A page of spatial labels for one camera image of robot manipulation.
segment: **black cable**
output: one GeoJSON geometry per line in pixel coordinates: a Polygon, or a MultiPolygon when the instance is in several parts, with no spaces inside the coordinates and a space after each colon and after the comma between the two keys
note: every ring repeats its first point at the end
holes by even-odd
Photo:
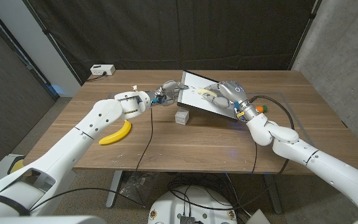
{"type": "Polygon", "coordinates": [[[183,195],[187,198],[187,200],[190,200],[189,197],[187,197],[184,193],[180,192],[179,190],[172,190],[172,191],[181,193],[181,194],[183,194],[183,195]]]}
{"type": "MultiPolygon", "coordinates": [[[[230,179],[230,177],[229,177],[229,174],[226,173],[226,177],[227,177],[227,179],[229,180],[229,182],[230,182],[230,184],[231,184],[231,187],[233,188],[234,196],[236,196],[237,203],[235,203],[234,205],[237,205],[237,204],[240,205],[240,200],[239,200],[239,198],[238,198],[238,196],[237,196],[236,188],[234,187],[234,184],[233,184],[233,182],[231,181],[231,179],[230,179]]],[[[251,216],[251,215],[249,214],[249,212],[247,212],[244,208],[241,208],[241,210],[244,211],[247,215],[251,216]]]]}
{"type": "MultiPolygon", "coordinates": [[[[176,183],[178,183],[178,184],[183,184],[183,182],[181,182],[181,181],[178,181],[178,180],[175,180],[174,179],[174,181],[171,181],[170,183],[168,183],[168,189],[169,189],[169,191],[171,191],[171,193],[174,195],[174,196],[176,196],[176,197],[178,197],[175,193],[173,193],[173,192],[177,192],[177,190],[174,190],[174,189],[172,189],[172,185],[174,185],[174,184],[176,184],[176,183]]],[[[186,202],[188,202],[190,205],[196,205],[196,206],[199,206],[199,205],[197,205],[197,204],[194,204],[194,203],[192,203],[192,202],[190,202],[189,200],[184,200],[184,199],[182,199],[182,198],[180,198],[180,197],[178,197],[180,200],[183,200],[185,203],[186,202]]]]}
{"type": "MultiPolygon", "coordinates": [[[[186,197],[186,193],[187,193],[187,190],[191,187],[191,184],[186,188],[185,190],[185,197],[186,197]]],[[[186,205],[186,202],[183,202],[183,216],[185,216],[185,205],[186,205]]],[[[189,217],[191,217],[191,208],[190,208],[190,203],[189,203],[189,217]]]]}
{"type": "Polygon", "coordinates": [[[117,193],[117,192],[115,192],[115,191],[113,191],[113,190],[103,189],[103,188],[99,188],[99,187],[84,187],[84,188],[80,188],[80,189],[67,190],[66,192],[63,192],[63,193],[57,194],[57,195],[55,195],[55,196],[53,196],[53,197],[50,197],[50,198],[44,200],[43,202],[39,203],[37,206],[32,207],[32,208],[30,209],[30,212],[32,212],[34,209],[38,208],[38,207],[41,206],[42,204],[44,204],[44,203],[46,203],[46,202],[48,202],[48,201],[50,201],[50,200],[52,200],[52,199],[54,199],[54,198],[57,198],[57,197],[59,197],[59,196],[61,196],[61,195],[65,195],[65,194],[70,193],[70,192],[76,192],[76,191],[79,191],[79,190],[103,190],[103,191],[112,192],[112,193],[118,194],[118,195],[120,195],[120,196],[122,196],[122,197],[124,197],[124,198],[126,198],[126,199],[128,199],[128,200],[130,200],[131,202],[134,202],[134,203],[136,203],[136,204],[138,204],[138,205],[144,207],[143,205],[141,205],[140,203],[136,202],[135,200],[132,200],[132,199],[130,199],[129,197],[126,197],[125,195],[122,195],[122,194],[120,194],[120,193],[117,193]]]}
{"type": "Polygon", "coordinates": [[[258,156],[258,145],[256,145],[256,142],[255,142],[255,162],[254,162],[254,167],[252,168],[252,172],[251,172],[251,174],[253,174],[253,173],[254,173],[254,171],[255,171],[255,166],[256,166],[256,158],[257,158],[257,156],[258,156]]]}
{"type": "Polygon", "coordinates": [[[216,198],[214,198],[214,197],[211,195],[211,193],[208,191],[208,189],[207,189],[206,187],[204,187],[204,188],[205,188],[205,190],[207,191],[207,193],[209,194],[209,196],[211,196],[211,198],[213,198],[217,203],[220,203],[221,205],[224,205],[224,206],[232,206],[232,205],[225,205],[225,204],[219,202],[218,200],[216,200],[216,198]]]}
{"type": "Polygon", "coordinates": [[[204,187],[208,187],[210,189],[213,189],[217,192],[219,192],[221,195],[226,196],[226,194],[224,194],[224,192],[222,191],[222,189],[216,188],[217,185],[222,185],[223,180],[220,179],[220,177],[216,176],[215,174],[201,174],[203,175],[201,178],[190,178],[190,177],[185,177],[182,174],[179,174],[178,176],[176,176],[173,180],[171,180],[171,182],[168,183],[167,188],[168,189],[174,189],[175,187],[173,187],[174,185],[182,186],[182,185],[202,185],[204,187]],[[215,176],[218,180],[211,180],[206,178],[208,175],[213,175],[215,176]],[[203,180],[208,181],[208,183],[212,182],[213,184],[204,184],[201,183],[203,180]]]}
{"type": "Polygon", "coordinates": [[[102,75],[100,75],[100,76],[98,76],[98,77],[96,77],[96,78],[91,78],[91,79],[87,80],[87,82],[98,81],[98,80],[100,80],[101,78],[105,77],[106,75],[107,75],[107,72],[103,72],[102,75]]]}
{"type": "Polygon", "coordinates": [[[222,178],[218,177],[216,174],[211,174],[211,175],[213,175],[213,176],[215,176],[216,178],[218,178],[218,179],[221,181],[221,183],[224,184],[224,186],[225,186],[225,188],[226,188],[226,190],[227,190],[227,192],[228,192],[228,194],[227,194],[227,195],[228,195],[227,199],[228,199],[229,201],[230,201],[230,195],[231,195],[231,194],[234,195],[234,198],[236,197],[236,196],[235,196],[235,193],[233,193],[233,192],[230,190],[230,188],[227,186],[226,182],[222,180],[222,178]]]}
{"type": "MultiPolygon", "coordinates": [[[[292,129],[295,129],[294,124],[293,124],[293,120],[292,120],[292,117],[291,117],[291,114],[288,112],[288,110],[287,110],[281,103],[279,103],[278,101],[274,100],[273,98],[270,98],[270,97],[268,97],[268,96],[261,96],[261,95],[252,97],[252,98],[249,100],[249,102],[252,103],[253,101],[255,101],[255,100],[258,99],[258,98],[264,98],[264,99],[270,100],[270,101],[272,101],[273,103],[275,103],[276,105],[278,105],[278,106],[285,112],[285,114],[288,116],[288,119],[290,120],[291,128],[292,128],[292,129]]],[[[276,175],[276,177],[279,176],[280,174],[282,174],[282,172],[284,171],[284,169],[286,168],[286,166],[287,166],[287,164],[288,164],[288,161],[289,161],[289,159],[286,159],[286,160],[285,160],[284,165],[282,166],[282,168],[280,169],[280,171],[278,172],[278,174],[276,175]]],[[[200,207],[200,208],[209,209],[209,210],[219,210],[219,211],[237,210],[237,209],[239,209],[239,208],[245,207],[246,205],[248,205],[248,204],[254,202],[254,201],[257,200],[259,197],[261,197],[264,193],[266,193],[266,192],[269,190],[270,186],[275,183],[276,177],[273,179],[273,181],[272,181],[270,184],[268,184],[268,186],[266,187],[266,189],[265,189],[264,191],[262,191],[261,193],[259,193],[256,197],[254,197],[253,199],[249,200],[248,202],[243,203],[242,205],[239,205],[239,206],[236,206],[236,207],[232,207],[232,208],[211,208],[211,207],[205,207],[205,206],[202,206],[202,205],[198,205],[198,204],[193,203],[193,202],[190,202],[190,201],[187,201],[187,202],[188,202],[189,204],[194,205],[194,206],[197,206],[197,207],[200,207]]],[[[180,200],[186,201],[186,199],[182,199],[182,198],[180,198],[179,196],[177,196],[175,193],[173,193],[173,191],[172,191],[171,189],[169,189],[169,191],[170,191],[174,196],[176,196],[177,198],[179,198],[180,200]]],[[[241,198],[245,195],[245,193],[246,193],[246,192],[244,192],[244,193],[240,196],[240,199],[239,199],[239,200],[241,200],[241,198]]]]}
{"type": "MultiPolygon", "coordinates": [[[[147,143],[146,148],[144,149],[143,154],[142,154],[142,156],[140,157],[139,162],[138,162],[137,165],[136,165],[136,169],[135,169],[135,172],[134,172],[134,177],[135,177],[135,179],[136,179],[137,168],[139,168],[139,164],[140,164],[140,162],[141,162],[141,160],[142,160],[142,158],[143,158],[143,156],[144,156],[144,154],[145,154],[147,148],[149,147],[150,142],[152,141],[152,138],[153,138],[153,131],[154,131],[154,129],[153,129],[153,110],[152,110],[151,107],[150,107],[150,120],[151,120],[151,124],[152,124],[152,134],[150,135],[149,143],[147,143]]],[[[138,184],[138,183],[137,183],[137,180],[136,180],[136,183],[135,183],[136,192],[137,192],[137,194],[138,194],[138,196],[139,196],[140,201],[141,201],[142,204],[145,206],[145,203],[143,202],[142,197],[140,196],[140,193],[139,193],[139,191],[138,191],[138,189],[137,189],[137,184],[138,184]]]]}

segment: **wooden tabletop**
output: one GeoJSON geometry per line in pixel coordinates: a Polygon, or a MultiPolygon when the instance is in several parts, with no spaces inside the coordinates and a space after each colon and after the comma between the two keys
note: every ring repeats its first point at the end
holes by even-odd
{"type": "MultiPolygon", "coordinates": [[[[327,105],[306,78],[296,71],[192,71],[214,80],[237,80],[249,98],[267,95],[281,102],[291,113],[300,137],[318,149],[358,168],[358,140],[327,105]]],[[[47,132],[25,158],[28,164],[47,152],[61,137],[110,93],[155,90],[168,80],[181,80],[179,70],[117,70],[113,76],[85,83],[47,132]]],[[[266,116],[289,127],[285,113],[267,100],[266,116]]],[[[255,142],[244,123],[233,123],[202,111],[190,111],[187,125],[175,122],[177,105],[154,106],[153,137],[139,170],[180,172],[250,173],[255,162],[255,142]]],[[[119,142],[100,146],[98,141],[119,130],[124,121],[117,120],[95,140],[77,168],[134,170],[151,135],[150,111],[130,120],[130,133],[119,142]]],[[[257,146],[255,173],[277,173],[284,158],[272,151],[272,145],[257,146]]],[[[289,162],[285,174],[311,172],[289,162]]]]}

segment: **power strip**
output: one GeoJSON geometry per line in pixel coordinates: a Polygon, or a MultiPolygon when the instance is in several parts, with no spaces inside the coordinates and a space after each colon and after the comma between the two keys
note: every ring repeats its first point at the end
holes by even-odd
{"type": "Polygon", "coordinates": [[[92,75],[103,75],[103,72],[106,72],[106,75],[113,75],[115,71],[114,65],[93,65],[91,68],[92,75]]]}

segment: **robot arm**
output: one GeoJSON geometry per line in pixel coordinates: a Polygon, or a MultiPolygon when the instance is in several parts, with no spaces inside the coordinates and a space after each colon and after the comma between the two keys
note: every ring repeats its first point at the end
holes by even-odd
{"type": "Polygon", "coordinates": [[[29,209],[57,193],[63,178],[105,128],[118,118],[134,118],[152,105],[171,105],[179,89],[185,87],[172,80],[155,91],[130,91],[120,93],[114,99],[98,101],[42,157],[0,180],[0,217],[45,215],[48,203],[31,212],[29,209]]]}
{"type": "Polygon", "coordinates": [[[237,117],[240,116],[240,120],[246,122],[257,144],[266,146],[273,141],[273,151],[277,155],[307,167],[358,207],[358,169],[310,146],[299,138],[296,131],[281,127],[269,121],[263,113],[259,114],[238,83],[221,82],[206,89],[217,92],[218,96],[205,93],[203,96],[207,100],[218,106],[225,103],[235,105],[237,117]]]}

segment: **banana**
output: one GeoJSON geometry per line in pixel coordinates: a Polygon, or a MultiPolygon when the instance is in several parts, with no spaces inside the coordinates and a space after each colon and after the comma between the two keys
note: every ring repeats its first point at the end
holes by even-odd
{"type": "Polygon", "coordinates": [[[111,144],[113,142],[116,142],[116,141],[122,139],[123,137],[125,137],[128,134],[129,130],[131,130],[131,126],[132,126],[131,122],[125,120],[123,127],[119,131],[100,139],[99,144],[103,146],[103,145],[111,144]]]}
{"type": "Polygon", "coordinates": [[[204,88],[198,88],[198,89],[197,89],[197,93],[200,94],[200,95],[202,95],[202,94],[204,94],[204,93],[207,93],[207,94],[209,94],[209,95],[211,95],[211,96],[218,97],[218,95],[217,95],[215,92],[213,92],[213,91],[211,91],[211,90],[206,90],[206,89],[204,89],[204,88]]]}

